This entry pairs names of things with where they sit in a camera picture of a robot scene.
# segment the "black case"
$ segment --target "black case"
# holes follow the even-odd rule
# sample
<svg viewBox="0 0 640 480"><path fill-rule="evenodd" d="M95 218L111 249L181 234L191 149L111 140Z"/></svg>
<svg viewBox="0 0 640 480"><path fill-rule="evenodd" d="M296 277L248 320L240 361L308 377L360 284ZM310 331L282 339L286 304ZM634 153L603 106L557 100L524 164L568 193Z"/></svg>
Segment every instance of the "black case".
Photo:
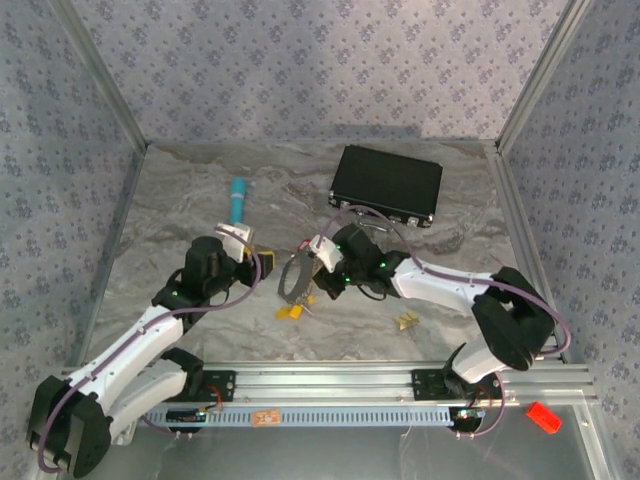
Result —
<svg viewBox="0 0 640 480"><path fill-rule="evenodd" d="M329 204L365 205L392 221L426 228L436 213L441 179L437 163L349 145L333 178Z"/></svg>

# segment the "blue floral wallpaper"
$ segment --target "blue floral wallpaper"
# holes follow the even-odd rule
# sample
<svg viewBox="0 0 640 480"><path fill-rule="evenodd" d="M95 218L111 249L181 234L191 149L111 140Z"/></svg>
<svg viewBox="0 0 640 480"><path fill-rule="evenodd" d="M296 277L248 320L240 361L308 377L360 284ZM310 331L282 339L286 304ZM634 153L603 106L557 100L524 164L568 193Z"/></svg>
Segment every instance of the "blue floral wallpaper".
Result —
<svg viewBox="0 0 640 480"><path fill-rule="evenodd" d="M576 360L640 478L640 3L595 0L508 153Z"/></svg>
<svg viewBox="0 0 640 480"><path fill-rule="evenodd" d="M566 0L73 0L150 143L496 138Z"/></svg>
<svg viewBox="0 0 640 480"><path fill-rule="evenodd" d="M0 3L0 478L37 384L74 358L138 159L40 0Z"/></svg>

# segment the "mounting plate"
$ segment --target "mounting plate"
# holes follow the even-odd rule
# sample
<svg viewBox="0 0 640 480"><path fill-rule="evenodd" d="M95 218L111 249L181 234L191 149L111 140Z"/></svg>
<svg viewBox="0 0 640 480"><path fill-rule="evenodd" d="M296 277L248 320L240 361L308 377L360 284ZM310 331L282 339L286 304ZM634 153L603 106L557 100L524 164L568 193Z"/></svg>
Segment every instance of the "mounting plate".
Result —
<svg viewBox="0 0 640 480"><path fill-rule="evenodd" d="M411 370L411 386L413 388L413 399L421 400L500 400L502 392L498 378L494 375L487 375L477 384L469 385L465 389L465 394L461 398L453 394L445 385L442 369L418 369Z"/></svg>
<svg viewBox="0 0 640 480"><path fill-rule="evenodd" d="M204 370L202 372L202 386L195 394L189 395L182 392L165 402L215 403L217 395L213 389L207 388L208 385L213 385L218 389L222 403L232 402L236 390L236 378L237 374L233 370Z"/></svg>

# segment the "red block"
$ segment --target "red block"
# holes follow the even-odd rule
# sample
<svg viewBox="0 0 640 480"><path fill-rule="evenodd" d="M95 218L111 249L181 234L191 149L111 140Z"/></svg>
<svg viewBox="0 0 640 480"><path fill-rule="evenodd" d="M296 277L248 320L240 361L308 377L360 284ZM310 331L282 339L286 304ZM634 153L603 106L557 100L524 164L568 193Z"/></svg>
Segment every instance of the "red block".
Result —
<svg viewBox="0 0 640 480"><path fill-rule="evenodd" d="M538 402L529 407L527 417L547 433L556 433L562 425L562 420L557 415L554 415L551 410Z"/></svg>

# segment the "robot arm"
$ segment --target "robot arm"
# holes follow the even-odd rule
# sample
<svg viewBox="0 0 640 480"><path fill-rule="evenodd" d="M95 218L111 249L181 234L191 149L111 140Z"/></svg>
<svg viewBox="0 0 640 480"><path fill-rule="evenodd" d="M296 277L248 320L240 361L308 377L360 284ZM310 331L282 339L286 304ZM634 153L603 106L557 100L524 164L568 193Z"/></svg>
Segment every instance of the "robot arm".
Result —
<svg viewBox="0 0 640 480"><path fill-rule="evenodd" d="M222 227L220 231L251 242L249 227ZM264 279L273 269L273 256L258 254L258 258ZM231 236L223 241L196 238L184 267L171 275L124 335L66 379L50 376L40 384L29 418L30 447L43 448L49 464L82 477L95 468L111 440L128 424L167 398L201 389L202 361L183 350L171 349L148 364L202 318L213 296L228 292L237 281L253 285L256 274L242 242ZM47 432L52 410L74 388Z"/></svg>
<svg viewBox="0 0 640 480"><path fill-rule="evenodd" d="M468 391L487 375L511 367L527 370L554 328L554 320L518 295L477 283L478 279L509 284L539 297L515 269L503 267L496 274L468 273L422 262L418 266L406 252L383 253L355 225L347 225L332 240L319 236L309 248L323 267L314 281L333 299L349 285L367 287L376 294L416 298L473 315L482 337L462 345L449 358L444 379L456 395ZM444 279L425 268L468 278L468 283Z"/></svg>

